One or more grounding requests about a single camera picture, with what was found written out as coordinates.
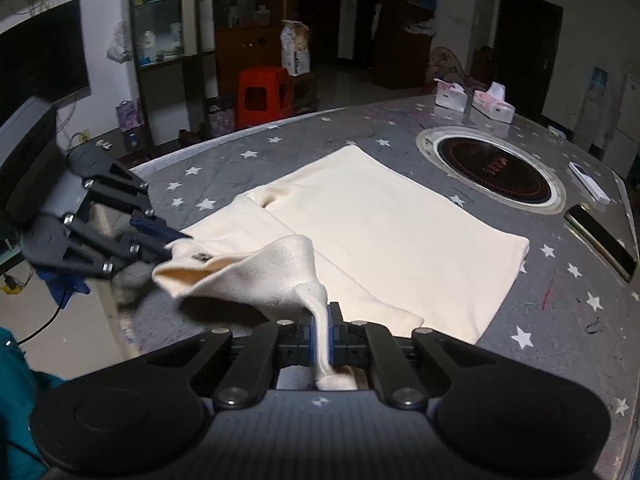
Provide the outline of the dark shelving unit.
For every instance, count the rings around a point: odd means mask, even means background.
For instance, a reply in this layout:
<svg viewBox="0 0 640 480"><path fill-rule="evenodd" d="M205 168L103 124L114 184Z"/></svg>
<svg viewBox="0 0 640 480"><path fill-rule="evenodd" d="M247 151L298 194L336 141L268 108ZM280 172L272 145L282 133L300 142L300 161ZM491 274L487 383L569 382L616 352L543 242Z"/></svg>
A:
<svg viewBox="0 0 640 480"><path fill-rule="evenodd" d="M154 146L239 129L243 70L280 63L284 0L128 0L139 115Z"/></svg>

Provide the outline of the water dispenser with bottle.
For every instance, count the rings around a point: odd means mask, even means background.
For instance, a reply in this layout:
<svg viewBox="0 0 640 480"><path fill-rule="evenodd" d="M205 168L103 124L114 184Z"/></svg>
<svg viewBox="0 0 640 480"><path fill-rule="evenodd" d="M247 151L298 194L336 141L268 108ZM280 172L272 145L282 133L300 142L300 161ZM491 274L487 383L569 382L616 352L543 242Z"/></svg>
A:
<svg viewBox="0 0 640 480"><path fill-rule="evenodd" d="M582 101L574 135L574 143L584 151L589 151L592 144L602 145L608 112L607 88L608 72L596 66Z"/></svg>

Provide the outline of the floral patterned fan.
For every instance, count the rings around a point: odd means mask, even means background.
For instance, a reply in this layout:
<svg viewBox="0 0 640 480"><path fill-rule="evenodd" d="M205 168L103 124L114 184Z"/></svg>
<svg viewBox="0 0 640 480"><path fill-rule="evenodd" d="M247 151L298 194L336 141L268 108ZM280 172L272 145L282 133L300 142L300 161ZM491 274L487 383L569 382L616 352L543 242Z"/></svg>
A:
<svg viewBox="0 0 640 480"><path fill-rule="evenodd" d="M450 84L460 84L469 92L475 90L486 90L486 86L465 73L462 64L450 49L445 47L434 47L430 52L430 62L428 62L425 85L427 87L436 84L437 79L449 82Z"/></svg>

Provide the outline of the pink tissue box left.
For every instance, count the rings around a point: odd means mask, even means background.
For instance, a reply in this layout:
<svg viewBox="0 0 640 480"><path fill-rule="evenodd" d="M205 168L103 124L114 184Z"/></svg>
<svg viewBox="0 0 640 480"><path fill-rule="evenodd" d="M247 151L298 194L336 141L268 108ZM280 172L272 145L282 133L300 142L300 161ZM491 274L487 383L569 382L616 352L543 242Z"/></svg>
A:
<svg viewBox="0 0 640 480"><path fill-rule="evenodd" d="M463 113L468 104L468 95L460 84L435 79L437 84L435 103L447 110Z"/></svg>

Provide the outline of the black smartphone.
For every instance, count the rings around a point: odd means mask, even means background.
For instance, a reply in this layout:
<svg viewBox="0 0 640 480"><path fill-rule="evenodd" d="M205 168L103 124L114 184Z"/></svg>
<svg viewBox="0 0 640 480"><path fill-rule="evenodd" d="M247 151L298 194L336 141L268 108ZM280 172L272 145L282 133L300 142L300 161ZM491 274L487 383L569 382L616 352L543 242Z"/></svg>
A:
<svg viewBox="0 0 640 480"><path fill-rule="evenodd" d="M627 283L632 281L638 268L637 260L582 204L568 208L564 218Z"/></svg>

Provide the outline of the small clear plastic box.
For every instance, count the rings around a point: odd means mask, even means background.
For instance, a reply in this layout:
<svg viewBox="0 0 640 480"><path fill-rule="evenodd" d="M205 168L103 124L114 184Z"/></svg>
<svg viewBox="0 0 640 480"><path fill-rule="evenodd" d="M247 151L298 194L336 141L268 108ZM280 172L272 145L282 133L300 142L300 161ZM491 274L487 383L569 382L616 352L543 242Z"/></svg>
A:
<svg viewBox="0 0 640 480"><path fill-rule="evenodd" d="M554 136L555 139L559 139L562 141L566 140L566 134L564 131L553 127L552 125L548 125L548 133L550 134L550 136Z"/></svg>

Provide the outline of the pink tissue box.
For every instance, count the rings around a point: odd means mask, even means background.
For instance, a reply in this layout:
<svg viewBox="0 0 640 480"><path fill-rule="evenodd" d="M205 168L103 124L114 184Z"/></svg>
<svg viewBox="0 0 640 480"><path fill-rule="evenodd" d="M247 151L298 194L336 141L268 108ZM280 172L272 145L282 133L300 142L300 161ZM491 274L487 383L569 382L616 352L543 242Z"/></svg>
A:
<svg viewBox="0 0 640 480"><path fill-rule="evenodd" d="M495 122L510 124L515 114L513 105L506 102L506 87L493 82L486 91L476 90L473 107Z"/></svg>
<svg viewBox="0 0 640 480"><path fill-rule="evenodd" d="M463 113L468 104L468 95L460 84L435 79L437 84L435 103L447 110Z"/></svg>

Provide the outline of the cream white garment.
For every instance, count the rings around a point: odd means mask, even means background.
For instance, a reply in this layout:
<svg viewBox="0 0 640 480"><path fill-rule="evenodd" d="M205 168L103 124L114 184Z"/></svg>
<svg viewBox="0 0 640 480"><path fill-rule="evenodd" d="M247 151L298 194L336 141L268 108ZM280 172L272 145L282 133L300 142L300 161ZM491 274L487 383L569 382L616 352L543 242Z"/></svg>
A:
<svg viewBox="0 0 640 480"><path fill-rule="evenodd" d="M356 375L329 358L331 302L395 336L431 327L472 344L529 242L346 146L236 196L169 250L152 278L171 297L248 304L273 321L311 314L317 387L354 390Z"/></svg>

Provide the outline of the white remote control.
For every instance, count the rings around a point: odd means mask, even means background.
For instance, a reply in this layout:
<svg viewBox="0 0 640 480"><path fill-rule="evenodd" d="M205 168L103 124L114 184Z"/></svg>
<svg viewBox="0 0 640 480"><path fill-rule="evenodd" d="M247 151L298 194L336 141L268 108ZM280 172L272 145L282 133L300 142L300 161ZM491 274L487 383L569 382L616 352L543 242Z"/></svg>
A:
<svg viewBox="0 0 640 480"><path fill-rule="evenodd" d="M599 204L608 206L611 203L610 196L603 191L603 188L598 185L598 182L587 174L581 166L576 162L569 162L568 168L578 179L578 181L587 189L591 197Z"/></svg>

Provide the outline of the blue sofa cushion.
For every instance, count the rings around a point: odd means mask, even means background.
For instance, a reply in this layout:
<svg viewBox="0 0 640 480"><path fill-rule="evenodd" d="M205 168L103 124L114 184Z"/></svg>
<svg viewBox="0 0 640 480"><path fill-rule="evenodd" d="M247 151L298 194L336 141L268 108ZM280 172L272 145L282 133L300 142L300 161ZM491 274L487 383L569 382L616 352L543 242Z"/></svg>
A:
<svg viewBox="0 0 640 480"><path fill-rule="evenodd" d="M13 335L2 328L0 356L1 478L40 479L47 470L29 430L37 402L64 380L32 370Z"/></svg>

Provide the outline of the red plastic stool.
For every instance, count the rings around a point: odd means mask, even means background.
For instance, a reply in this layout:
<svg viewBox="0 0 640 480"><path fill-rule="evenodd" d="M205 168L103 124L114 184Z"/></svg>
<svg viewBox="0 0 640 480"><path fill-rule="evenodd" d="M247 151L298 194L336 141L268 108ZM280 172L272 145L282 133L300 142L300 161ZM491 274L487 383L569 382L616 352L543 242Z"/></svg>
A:
<svg viewBox="0 0 640 480"><path fill-rule="evenodd" d="M242 70L236 98L236 126L250 128L292 117L293 90L284 67L259 66Z"/></svg>

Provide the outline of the pink tissue box right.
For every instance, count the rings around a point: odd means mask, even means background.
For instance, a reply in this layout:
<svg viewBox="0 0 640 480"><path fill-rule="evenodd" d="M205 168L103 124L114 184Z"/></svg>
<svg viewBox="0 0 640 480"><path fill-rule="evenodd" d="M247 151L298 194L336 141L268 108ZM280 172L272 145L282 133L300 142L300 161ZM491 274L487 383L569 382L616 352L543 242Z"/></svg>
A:
<svg viewBox="0 0 640 480"><path fill-rule="evenodd" d="M515 114L513 105L506 102L506 87L493 82L486 91L476 90L473 107L495 122L510 124Z"/></svg>

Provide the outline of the white refrigerator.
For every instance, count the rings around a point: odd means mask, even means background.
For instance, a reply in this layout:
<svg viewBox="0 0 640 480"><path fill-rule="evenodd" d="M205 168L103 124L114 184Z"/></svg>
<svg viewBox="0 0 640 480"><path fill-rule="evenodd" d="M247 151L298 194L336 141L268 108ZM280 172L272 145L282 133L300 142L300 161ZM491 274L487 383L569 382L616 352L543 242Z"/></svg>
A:
<svg viewBox="0 0 640 480"><path fill-rule="evenodd" d="M639 154L639 114L639 79L627 75L603 155L603 163L623 179L628 177Z"/></svg>

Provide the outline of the white paper bag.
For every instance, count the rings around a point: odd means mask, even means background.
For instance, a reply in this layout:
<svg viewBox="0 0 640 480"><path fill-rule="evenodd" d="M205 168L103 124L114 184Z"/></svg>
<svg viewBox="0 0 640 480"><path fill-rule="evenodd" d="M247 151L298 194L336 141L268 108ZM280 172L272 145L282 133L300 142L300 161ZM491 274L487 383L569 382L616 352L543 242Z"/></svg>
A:
<svg viewBox="0 0 640 480"><path fill-rule="evenodd" d="M310 72L309 28L298 21L283 21L281 39L282 66L292 77Z"/></svg>

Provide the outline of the round black induction cooktop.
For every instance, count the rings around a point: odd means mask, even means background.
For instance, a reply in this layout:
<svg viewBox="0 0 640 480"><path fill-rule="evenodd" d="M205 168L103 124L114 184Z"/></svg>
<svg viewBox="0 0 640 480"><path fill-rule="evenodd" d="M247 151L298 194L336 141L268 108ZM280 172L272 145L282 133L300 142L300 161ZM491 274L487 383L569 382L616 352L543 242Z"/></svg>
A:
<svg viewBox="0 0 640 480"><path fill-rule="evenodd" d="M465 126L428 128L416 147L431 164L503 205L560 214L566 189L555 171L507 140Z"/></svg>

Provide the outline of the black television screen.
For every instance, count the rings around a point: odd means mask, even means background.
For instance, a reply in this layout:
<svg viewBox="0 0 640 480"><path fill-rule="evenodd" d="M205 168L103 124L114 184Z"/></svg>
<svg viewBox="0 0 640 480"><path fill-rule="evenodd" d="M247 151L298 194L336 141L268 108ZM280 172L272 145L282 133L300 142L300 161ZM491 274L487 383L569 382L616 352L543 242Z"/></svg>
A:
<svg viewBox="0 0 640 480"><path fill-rule="evenodd" d="M54 6L2 32L2 120L33 96L56 103L89 88L79 0Z"/></svg>

